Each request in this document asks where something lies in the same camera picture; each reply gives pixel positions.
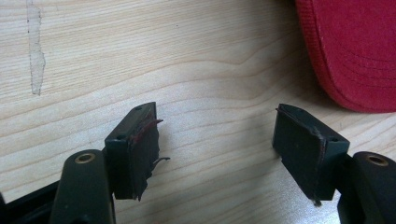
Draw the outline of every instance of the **scratch on table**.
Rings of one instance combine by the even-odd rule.
[[[33,0],[26,0],[26,9],[32,94],[39,95],[43,84],[44,67],[46,66],[46,60],[40,45],[41,11],[33,4]]]

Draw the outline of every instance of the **rectangular black block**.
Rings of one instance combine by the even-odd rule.
[[[138,199],[159,159],[155,103],[132,109],[106,138],[104,153],[116,199]]]
[[[279,105],[273,148],[303,193],[316,202],[331,200],[334,168],[349,148],[345,137],[292,105]]]

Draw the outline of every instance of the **red hat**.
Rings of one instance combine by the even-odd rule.
[[[396,111],[396,4],[389,0],[296,0],[323,89],[360,112]]]

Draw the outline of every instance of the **black bracket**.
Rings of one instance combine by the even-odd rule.
[[[138,199],[160,160],[155,103],[132,109],[105,140],[100,151],[70,156],[61,180],[5,204],[0,223],[116,223],[112,194]]]
[[[341,192],[342,223],[395,223],[395,161],[372,152],[351,158],[345,137],[292,105],[277,109],[273,147],[315,205]]]

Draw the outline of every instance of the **screw hole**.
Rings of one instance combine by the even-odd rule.
[[[388,162],[386,160],[374,155],[367,156],[367,161],[379,166],[388,166]]]
[[[84,153],[84,154],[79,155],[79,156],[76,157],[75,163],[83,164],[83,163],[87,163],[87,162],[93,161],[94,159],[95,159],[95,154],[93,154],[93,153]]]

